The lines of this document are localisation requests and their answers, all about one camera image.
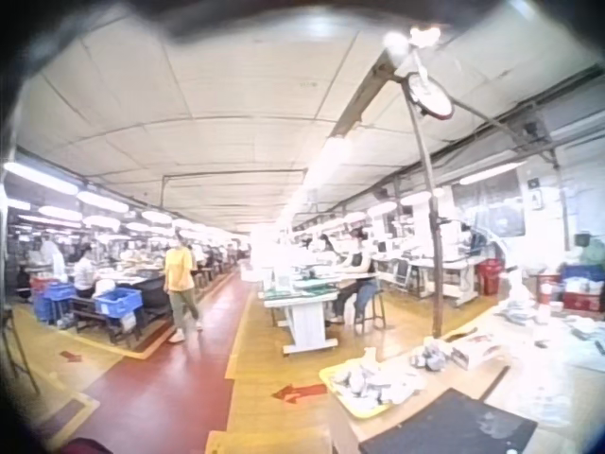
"blue jeans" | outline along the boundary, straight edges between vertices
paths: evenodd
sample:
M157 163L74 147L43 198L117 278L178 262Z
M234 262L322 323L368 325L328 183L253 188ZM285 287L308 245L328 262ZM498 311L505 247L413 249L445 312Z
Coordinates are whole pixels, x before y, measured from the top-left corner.
M333 304L334 314L336 316L344 315L344 305L351 296L357 294L355 298L355 316L362 315L366 312L366 306L376 294L378 286L374 279L356 281L345 288L341 288L338 296Z

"red floor path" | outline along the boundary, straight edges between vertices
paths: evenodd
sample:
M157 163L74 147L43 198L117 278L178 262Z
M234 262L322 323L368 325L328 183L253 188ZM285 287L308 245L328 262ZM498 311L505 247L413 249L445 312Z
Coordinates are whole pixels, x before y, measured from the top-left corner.
M204 303L202 333L113 366L86 391L101 405L74 436L115 454L202 454L209 432L227 427L233 381L225 370L250 290L235 276Z

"person in yellow shirt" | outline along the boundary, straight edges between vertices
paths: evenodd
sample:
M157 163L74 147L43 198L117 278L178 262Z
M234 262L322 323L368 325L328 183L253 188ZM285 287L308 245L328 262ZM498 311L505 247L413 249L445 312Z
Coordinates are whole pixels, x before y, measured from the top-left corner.
M179 240L179 245L176 248L168 250L165 260L164 291L170 297L172 316L174 317L174 324L177 327L177 331L168 340L172 343L185 340L184 312L186 309L191 311L191 315L196 321L196 329L198 331L202 329L195 301L196 288L191 275L191 271L196 268L196 264L181 234L177 233L177 239Z

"yellow tray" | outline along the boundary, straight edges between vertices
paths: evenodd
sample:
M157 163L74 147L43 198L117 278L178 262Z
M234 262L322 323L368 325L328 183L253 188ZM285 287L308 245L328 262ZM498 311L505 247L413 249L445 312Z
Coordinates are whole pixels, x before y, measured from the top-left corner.
M347 401L344 400L342 398L342 396L340 395L340 393L335 389L335 387L332 383L332 380L330 379L334 374L339 372L344 367L349 367L352 362L358 362L358 361L359 361L359 359L350 359L347 362L344 362L342 364L338 364L336 366L331 366L331 367L326 367L325 369L321 369L320 370L320 379L323 382L323 384L328 388L328 390L330 390L338 398L338 400L340 401L342 406L345 409L347 409L347 411L350 414L352 414L355 418L358 418L358 419L373 418L377 414L380 414L383 411L390 409L394 404L383 404L383 405L376 407L373 410L352 409L351 407L349 407L349 405L347 405Z

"green pants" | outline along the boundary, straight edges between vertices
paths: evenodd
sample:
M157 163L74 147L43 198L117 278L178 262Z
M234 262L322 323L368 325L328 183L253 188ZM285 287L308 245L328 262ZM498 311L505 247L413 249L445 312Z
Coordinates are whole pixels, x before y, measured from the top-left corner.
M191 311L191 316L195 319L199 319L198 307L196 306L196 290L190 288L185 291L169 291L168 296L170 297L170 305L172 306L172 317L174 318L174 325L177 329L185 328L185 310Z

